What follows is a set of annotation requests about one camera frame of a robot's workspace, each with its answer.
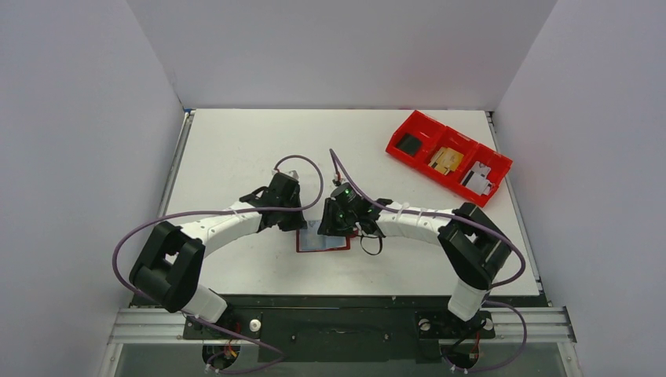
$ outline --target zip tie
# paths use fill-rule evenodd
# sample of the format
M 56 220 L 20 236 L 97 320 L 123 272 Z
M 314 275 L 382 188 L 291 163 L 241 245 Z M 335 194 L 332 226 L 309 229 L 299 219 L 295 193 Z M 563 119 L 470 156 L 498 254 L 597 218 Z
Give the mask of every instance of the zip tie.
M 402 206 L 402 207 L 400 207 L 400 209 L 397 210 L 396 220 L 400 218 L 400 216 L 402 215 L 402 211 L 403 211 L 403 210 L 409 208 L 409 203 L 404 202 L 404 203 L 401 204 L 401 206 Z
M 227 208 L 227 209 L 230 210 L 231 212 L 233 212 L 234 216 L 236 216 L 239 220 L 241 220 L 241 221 L 243 220 L 243 218 L 240 216 L 240 214 L 238 213 L 237 210 L 235 210 L 235 209 L 232 208 L 232 207 L 229 207 L 229 208 Z
M 421 215 L 423 214 L 423 209 L 419 207 L 419 216 L 416 218 L 416 224 L 418 225 L 421 221 Z

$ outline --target metal frame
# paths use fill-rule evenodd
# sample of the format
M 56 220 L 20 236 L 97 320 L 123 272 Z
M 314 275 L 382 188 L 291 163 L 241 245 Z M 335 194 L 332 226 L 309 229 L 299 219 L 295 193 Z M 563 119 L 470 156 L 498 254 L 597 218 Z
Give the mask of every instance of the metal frame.
M 504 344 L 522 341 L 520 319 L 509 309 L 484 308 L 492 314 L 496 337 L 484 343 Z M 525 317 L 530 343 L 561 343 L 575 339 L 566 308 L 518 308 Z M 226 344 L 227 339 L 193 340 L 183 338 L 185 317 L 164 309 L 121 309 L 115 318 L 109 344 Z M 440 344 L 453 341 L 441 339 Z M 250 344 L 232 340 L 232 344 Z
M 177 177 L 178 169 L 181 164 L 181 159 L 189 131 L 192 127 L 192 122 L 196 110 L 191 110 L 185 113 L 183 126 L 181 129 L 180 137 L 178 138 L 177 147 L 174 153 L 174 159 L 168 174 L 166 185 L 159 205 L 158 215 L 164 215 L 167 212 L 171 193 L 173 191 L 174 183 Z M 486 112 L 488 125 L 491 130 L 493 141 L 495 142 L 498 152 L 500 151 L 496 140 L 496 130 L 492 124 L 491 114 Z M 511 186 L 509 177 L 505 178 L 507 187 L 509 189 L 511 201 L 514 205 L 516 214 L 518 215 L 518 223 L 520 226 L 523 240 L 527 249 L 529 260 L 532 264 L 534 277 L 540 286 L 543 295 L 543 288 L 540 283 L 540 274 L 536 266 L 536 261 L 532 252 L 529 238 L 525 230 L 525 224 L 522 220 L 521 212 L 518 207 L 513 187 Z M 486 339 L 488 343 L 504 344 L 516 343 L 522 340 L 522 326 L 520 320 L 513 312 L 508 309 L 491 308 L 486 309 L 492 313 L 493 322 L 495 324 L 496 337 L 494 339 Z M 557 343 L 562 363 L 565 372 L 569 377 L 582 377 L 578 359 L 573 347 L 576 341 L 569 316 L 566 308 L 557 307 L 519 307 L 528 325 L 528 338 L 529 343 Z M 123 344 L 222 344 L 228 340 L 191 340 L 183 339 L 183 330 L 185 328 L 186 319 L 180 313 L 168 313 L 164 309 L 145 309 L 145 308 L 132 308 L 121 309 L 116 317 L 111 336 L 109 338 L 108 347 L 104 354 L 104 359 L 101 365 L 99 376 L 110 377 L 115 376 L 115 371 L 118 367 L 120 355 L 123 350 Z M 450 344 L 452 341 L 440 340 L 440 344 Z M 250 344 L 249 342 L 232 340 L 232 344 L 242 345 Z

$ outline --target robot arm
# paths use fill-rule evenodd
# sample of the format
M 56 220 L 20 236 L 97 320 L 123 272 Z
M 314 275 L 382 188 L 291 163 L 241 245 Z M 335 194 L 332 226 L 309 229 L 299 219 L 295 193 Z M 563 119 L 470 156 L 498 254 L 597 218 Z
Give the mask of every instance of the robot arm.
M 441 246 L 458 275 L 448 310 L 461 320 L 470 320 L 490 292 L 492 281 L 511 253 L 510 248 L 470 225 L 432 213 L 459 216 L 501 231 L 472 203 L 465 203 L 456 210 L 429 210 L 405 208 L 390 199 L 377 202 L 390 210 L 372 205 L 354 192 L 349 183 L 340 185 L 326 199 L 318 233 L 348 236 L 360 229 L 366 234 L 399 236 Z
M 229 208 L 231 214 L 180 226 L 168 221 L 159 223 L 132 268 L 130 282 L 171 313 L 183 310 L 217 322 L 227 303 L 199 284 L 203 259 L 227 243 L 274 225 L 285 232 L 302 228 L 306 221 L 300 210 L 256 211 L 260 207 L 299 208 L 299 193 L 295 174 L 277 173 L 268 187 L 235 202 Z M 173 263 L 167 261 L 167 255 L 176 257 Z

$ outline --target white knob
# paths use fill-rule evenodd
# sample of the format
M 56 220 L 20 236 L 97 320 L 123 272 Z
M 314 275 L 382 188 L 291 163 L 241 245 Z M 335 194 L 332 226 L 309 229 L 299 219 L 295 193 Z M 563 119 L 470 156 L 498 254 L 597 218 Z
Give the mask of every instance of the white knob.
M 260 328 L 262 328 L 262 322 L 260 320 L 250 321 L 250 331 L 257 332 Z
M 495 326 L 495 325 L 492 324 L 492 321 L 490 320 L 490 318 L 486 318 L 486 320 L 485 320 L 485 324 L 483 325 L 483 329 L 484 329 L 484 330 L 491 331 L 492 328 L 493 328 L 494 326 Z

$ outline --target gray wall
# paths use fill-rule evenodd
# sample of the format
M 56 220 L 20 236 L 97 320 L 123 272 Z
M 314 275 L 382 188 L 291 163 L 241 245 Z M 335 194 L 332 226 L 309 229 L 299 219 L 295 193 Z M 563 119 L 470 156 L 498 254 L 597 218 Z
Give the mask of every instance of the gray wall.
M 555 0 L 128 0 L 189 107 L 495 108 Z
M 587 376 L 664 375 L 666 2 L 560 0 L 495 115 Z
M 0 375 L 96 375 L 182 110 L 124 1 L 10 1 L 0 119 Z

